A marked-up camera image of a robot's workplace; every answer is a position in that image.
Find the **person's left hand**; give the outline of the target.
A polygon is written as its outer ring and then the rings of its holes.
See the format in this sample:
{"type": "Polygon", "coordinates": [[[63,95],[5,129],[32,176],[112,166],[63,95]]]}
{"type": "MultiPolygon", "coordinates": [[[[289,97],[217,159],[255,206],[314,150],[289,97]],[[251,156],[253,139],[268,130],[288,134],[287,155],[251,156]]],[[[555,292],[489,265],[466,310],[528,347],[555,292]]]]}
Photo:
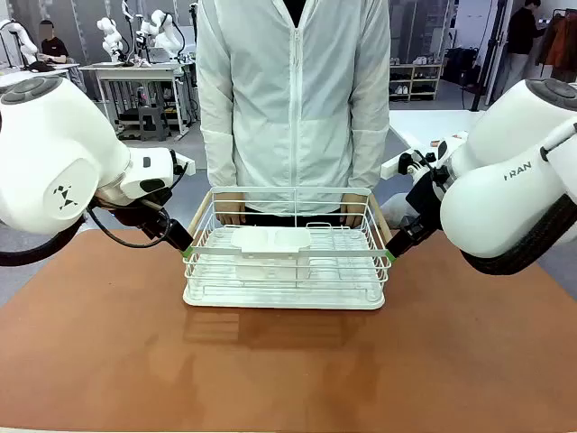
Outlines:
{"type": "Polygon", "coordinates": [[[367,197],[353,193],[343,194],[341,202],[341,225],[356,228],[362,224],[367,197]]]}

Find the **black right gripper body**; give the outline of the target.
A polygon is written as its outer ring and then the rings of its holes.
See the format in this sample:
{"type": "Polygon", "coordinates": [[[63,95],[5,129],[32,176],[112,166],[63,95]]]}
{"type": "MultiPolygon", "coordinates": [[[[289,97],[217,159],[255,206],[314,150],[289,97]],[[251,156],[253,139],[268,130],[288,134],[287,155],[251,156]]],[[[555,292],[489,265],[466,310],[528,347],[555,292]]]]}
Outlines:
{"type": "Polygon", "coordinates": [[[442,231],[440,208],[446,192],[445,182],[449,175],[442,170],[431,170],[424,174],[409,191],[406,201],[417,212],[417,216],[406,226],[411,235],[431,235],[442,231]]]}

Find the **person's right hand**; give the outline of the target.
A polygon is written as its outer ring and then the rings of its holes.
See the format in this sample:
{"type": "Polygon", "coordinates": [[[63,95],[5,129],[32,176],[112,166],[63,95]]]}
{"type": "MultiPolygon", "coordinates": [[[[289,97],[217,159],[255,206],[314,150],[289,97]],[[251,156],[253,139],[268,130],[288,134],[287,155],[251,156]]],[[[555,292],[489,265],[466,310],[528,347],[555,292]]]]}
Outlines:
{"type": "Polygon", "coordinates": [[[226,192],[214,195],[215,216],[223,226],[241,226],[246,222],[243,193],[226,192]]]}

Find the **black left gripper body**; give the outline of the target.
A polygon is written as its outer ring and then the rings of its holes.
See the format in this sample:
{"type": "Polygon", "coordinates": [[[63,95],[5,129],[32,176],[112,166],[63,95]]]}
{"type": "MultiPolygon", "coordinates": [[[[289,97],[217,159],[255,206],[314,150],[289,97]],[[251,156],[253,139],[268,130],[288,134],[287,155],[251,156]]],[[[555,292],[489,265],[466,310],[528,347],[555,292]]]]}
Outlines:
{"type": "Polygon", "coordinates": [[[175,223],[164,208],[171,199],[171,191],[157,191],[114,211],[115,218],[124,226],[136,227],[150,239],[171,239],[175,223]]]}

